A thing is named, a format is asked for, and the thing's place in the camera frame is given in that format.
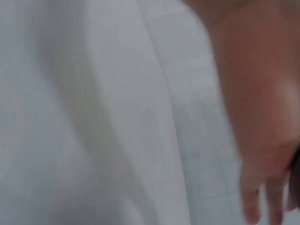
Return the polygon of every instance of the white fabric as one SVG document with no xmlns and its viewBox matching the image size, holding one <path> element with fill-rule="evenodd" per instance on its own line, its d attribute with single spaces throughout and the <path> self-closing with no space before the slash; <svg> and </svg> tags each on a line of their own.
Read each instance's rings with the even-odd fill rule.
<svg viewBox="0 0 300 225">
<path fill-rule="evenodd" d="M 189 225 L 134 0 L 0 2 L 1 225 Z"/>
</svg>

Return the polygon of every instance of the hand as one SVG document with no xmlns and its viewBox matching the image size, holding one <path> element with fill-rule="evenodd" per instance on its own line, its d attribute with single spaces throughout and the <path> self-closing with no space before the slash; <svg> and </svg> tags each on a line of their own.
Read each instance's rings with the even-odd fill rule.
<svg viewBox="0 0 300 225">
<path fill-rule="evenodd" d="M 200 12 L 201 1 L 188 2 Z M 270 225 L 280 225 L 283 188 L 300 143 L 300 11 L 297 5 L 274 0 L 246 2 L 232 10 L 226 7 L 207 28 L 243 161 L 240 193 L 245 218 L 249 224 L 258 223 L 259 188 L 265 185 Z M 210 21 L 207 14 L 199 15 Z M 291 198 L 287 208 L 295 208 Z"/>
</svg>

